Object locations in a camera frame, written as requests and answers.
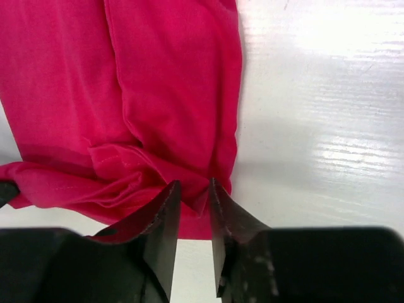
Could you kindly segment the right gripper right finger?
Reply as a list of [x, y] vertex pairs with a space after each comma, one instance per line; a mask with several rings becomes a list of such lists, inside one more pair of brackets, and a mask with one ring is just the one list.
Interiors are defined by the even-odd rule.
[[402, 302], [403, 239], [386, 227], [271, 228], [209, 185], [222, 302]]

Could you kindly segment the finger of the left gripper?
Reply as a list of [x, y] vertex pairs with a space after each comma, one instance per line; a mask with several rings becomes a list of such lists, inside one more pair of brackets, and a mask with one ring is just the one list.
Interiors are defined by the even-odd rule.
[[18, 196], [18, 186], [13, 182], [0, 182], [0, 207], [8, 204], [12, 199]]

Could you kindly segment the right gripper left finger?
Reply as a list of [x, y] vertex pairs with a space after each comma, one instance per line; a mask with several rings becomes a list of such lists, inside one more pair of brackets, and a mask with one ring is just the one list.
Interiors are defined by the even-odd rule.
[[168, 302], [181, 212], [174, 181], [93, 236], [1, 230], [2, 302]]

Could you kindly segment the pink t shirt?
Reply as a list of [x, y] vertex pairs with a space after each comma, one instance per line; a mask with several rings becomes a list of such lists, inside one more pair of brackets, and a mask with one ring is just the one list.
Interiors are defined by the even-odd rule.
[[21, 161], [13, 208], [111, 225], [181, 183], [182, 239], [230, 190], [242, 73], [235, 1], [2, 1], [1, 103]]

